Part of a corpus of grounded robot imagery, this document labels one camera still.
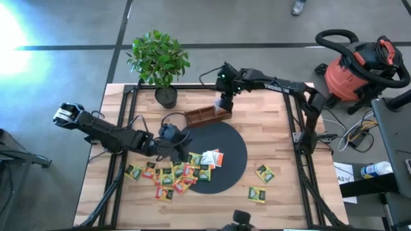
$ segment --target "green leaves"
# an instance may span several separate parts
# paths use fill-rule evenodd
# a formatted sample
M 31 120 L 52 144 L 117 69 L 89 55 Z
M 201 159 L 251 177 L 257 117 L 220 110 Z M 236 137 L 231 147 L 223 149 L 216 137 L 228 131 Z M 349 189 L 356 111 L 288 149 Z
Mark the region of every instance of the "green leaves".
M 181 48 L 177 39 L 158 30 L 147 32 L 143 37 L 133 41 L 132 53 L 128 56 L 127 65 L 130 72 L 139 72 L 139 77 L 148 84 L 168 87 L 174 76 L 184 76 L 190 67 L 188 54 Z
M 190 67 L 190 63 L 189 63 L 189 62 L 187 62 L 187 61 L 184 61 L 184 66 L 186 66 L 186 67 Z
M 146 73 L 140 74 L 140 78 L 142 78 L 144 81 L 146 81 L 148 79 L 148 74 L 146 74 Z
M 175 65 L 174 65 L 174 64 L 166 64 L 166 65 L 164 65 L 164 68 L 165 68 L 165 69 L 170 69 L 170 68 L 172 68 L 172 67 L 175 67 Z
M 170 56 L 169 55 L 162 55 L 159 58 L 159 62 L 167 62 L 168 60 L 170 60 Z

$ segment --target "shop vacuum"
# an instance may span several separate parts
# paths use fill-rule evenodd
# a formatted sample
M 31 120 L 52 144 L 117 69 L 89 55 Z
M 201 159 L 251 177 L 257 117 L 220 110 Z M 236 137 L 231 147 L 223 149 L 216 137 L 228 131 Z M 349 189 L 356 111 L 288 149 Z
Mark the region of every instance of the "shop vacuum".
M 350 44 L 345 47 L 324 39 L 332 35 L 346 37 Z M 329 108 L 340 101 L 356 101 L 347 111 L 352 115 L 362 106 L 370 106 L 371 100 L 386 88 L 399 89 L 410 83 L 401 52 L 386 36 L 376 42 L 359 42 L 351 31 L 326 30 L 320 32 L 315 41 L 341 54 L 329 65 L 320 64 L 314 70 L 325 77 L 329 91 L 326 106 Z M 399 80 L 393 79 L 396 73 Z

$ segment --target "wooden table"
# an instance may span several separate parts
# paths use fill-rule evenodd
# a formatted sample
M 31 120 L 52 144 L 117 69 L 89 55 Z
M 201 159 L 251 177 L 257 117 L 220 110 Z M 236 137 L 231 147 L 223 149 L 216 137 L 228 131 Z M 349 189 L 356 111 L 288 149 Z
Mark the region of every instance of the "wooden table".
M 105 115 L 105 120 L 113 124 L 118 120 L 123 86 L 109 84 L 104 95 L 101 112 Z M 183 112 L 206 107 L 219 97 L 220 93 L 210 90 L 179 90 L 177 106 L 172 110 L 165 110 L 154 99 L 154 90 L 139 90 L 135 115 L 142 114 L 148 129 L 156 136 L 160 121 L 165 115 L 175 111 Z M 173 116 L 168 122 L 179 124 L 182 128 L 184 119 L 181 117 Z M 175 192 L 173 201 L 167 203 L 155 200 L 156 186 L 151 180 L 140 178 L 135 182 L 125 178 L 117 228 L 222 228 L 232 221 L 235 209 L 251 213 L 251 223 L 258 228 L 306 228 L 283 96 L 267 90 L 244 92 L 235 97 L 232 119 L 225 122 L 240 132 L 248 151 L 246 170 L 235 186 L 218 194 L 200 194 L 188 190 L 185 194 L 179 195 Z M 133 127 L 143 129 L 139 120 Z M 318 131 L 323 131 L 322 119 L 317 128 Z M 91 157 L 102 150 L 100 146 L 94 146 Z M 109 156 L 104 154 L 87 166 L 75 225 L 86 219 L 103 195 Z M 155 161 L 155 157 L 148 158 L 129 152 L 127 163 L 137 161 L 143 166 L 147 160 Z M 163 160 L 157 165 L 166 167 L 169 166 L 169 161 Z M 313 161 L 321 196 L 338 218 L 348 223 L 330 152 L 317 149 L 313 154 Z M 275 178 L 266 185 L 254 172 L 262 164 L 268 165 L 275 173 Z M 249 186 L 266 188 L 265 204 L 247 199 Z M 114 196 L 109 203 L 109 218 L 113 201 Z M 310 200 L 310 204 L 316 221 L 313 200 Z

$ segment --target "gray floor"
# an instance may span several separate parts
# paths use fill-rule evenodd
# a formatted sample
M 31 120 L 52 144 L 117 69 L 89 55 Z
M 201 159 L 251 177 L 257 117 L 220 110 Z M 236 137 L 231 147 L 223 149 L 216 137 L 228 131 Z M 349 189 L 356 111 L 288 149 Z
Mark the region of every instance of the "gray floor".
M 125 5 L 126 0 L 2 1 L 0 17 L 9 16 L 5 24 L 9 33 L 0 38 L 0 49 L 3 44 L 114 45 Z M 290 15 L 291 6 L 292 0 L 134 1 L 123 44 L 131 44 L 134 37 L 152 28 L 171 33 L 182 43 L 314 42 L 318 32 L 331 28 L 352 30 L 364 41 L 376 40 L 380 35 L 396 42 L 411 40 L 411 16 L 400 0 L 308 0 L 300 17 Z M 399 49 L 411 68 L 411 47 Z M 322 80 L 313 74 L 313 69 L 337 57 L 336 52 L 320 47 L 189 49 L 188 53 L 191 68 L 181 82 L 196 83 L 199 74 L 228 61 L 236 68 L 261 69 L 278 78 L 313 81 L 320 90 L 324 90 Z M 0 96 L 4 99 L 0 128 L 32 152 L 53 159 L 50 169 L 31 169 L 23 196 L 12 210 L 5 230 L 50 230 L 73 224 L 90 146 L 83 141 L 83 133 L 58 128 L 51 119 L 61 102 L 81 103 L 87 110 L 100 108 L 112 55 L 113 50 L 0 54 Z M 126 59 L 122 51 L 114 83 L 137 81 L 137 75 L 128 71 Z M 210 74 L 205 81 L 214 82 L 215 78 Z M 383 95 L 395 96 L 403 91 L 386 90 Z M 365 109 L 347 116 L 346 107 L 339 105 L 333 111 L 351 126 Z M 323 116 L 333 119 L 327 112 Z M 333 124 L 326 123 L 326 128 L 342 133 Z M 387 160 L 378 130 L 373 130 L 373 134 L 376 142 L 368 153 L 349 148 L 339 153 L 335 149 L 334 160 Z M 350 223 L 355 227 L 382 228 L 376 199 L 361 197 L 359 201 L 358 205 L 347 205 Z M 372 217 L 360 217 L 365 214 Z

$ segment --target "brown wooden box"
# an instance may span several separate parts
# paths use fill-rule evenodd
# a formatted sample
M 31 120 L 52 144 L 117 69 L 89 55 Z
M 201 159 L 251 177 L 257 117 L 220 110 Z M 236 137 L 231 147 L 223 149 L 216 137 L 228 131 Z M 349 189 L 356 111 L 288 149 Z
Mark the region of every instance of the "brown wooden box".
M 215 123 L 223 121 L 224 119 L 230 119 L 232 114 L 222 110 L 217 112 L 214 106 L 199 108 L 189 112 L 185 112 L 188 119 L 188 126 L 195 128 L 209 123 Z

